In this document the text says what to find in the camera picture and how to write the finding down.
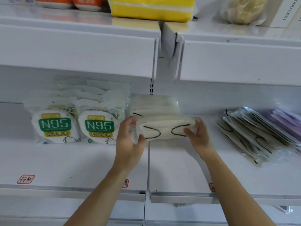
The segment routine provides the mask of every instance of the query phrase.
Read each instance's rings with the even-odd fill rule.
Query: person's right hand
[[[210,136],[207,131],[207,127],[201,119],[197,122],[197,133],[194,134],[190,129],[184,129],[184,133],[190,139],[190,142],[194,150],[199,154],[201,159],[206,160],[216,154],[214,146],[210,142]]]

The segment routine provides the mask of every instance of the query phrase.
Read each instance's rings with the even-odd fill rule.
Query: forearm
[[[229,226],[275,226],[216,152],[205,163]]]
[[[126,172],[112,168],[65,226],[106,226],[126,177]]]

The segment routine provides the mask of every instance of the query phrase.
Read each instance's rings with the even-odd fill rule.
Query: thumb
[[[140,149],[145,148],[145,144],[146,144],[146,139],[144,138],[143,134],[140,134],[139,139],[138,139],[138,143],[136,144],[136,146],[140,150]]]
[[[196,136],[193,134],[193,132],[188,129],[188,128],[185,128],[184,129],[184,133],[186,134],[186,136],[191,140],[193,140]]]

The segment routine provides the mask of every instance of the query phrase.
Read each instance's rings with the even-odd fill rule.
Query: person's left hand
[[[121,122],[117,136],[113,168],[128,174],[137,166],[146,144],[146,139],[142,134],[137,144],[134,144],[131,139],[130,127],[136,125],[137,119],[137,116],[132,116]]]

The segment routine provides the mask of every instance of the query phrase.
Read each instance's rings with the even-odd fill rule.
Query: orange can
[[[36,0],[36,3],[44,8],[70,9],[73,7],[72,0]]]
[[[101,11],[107,0],[73,0],[74,5],[84,11]]]

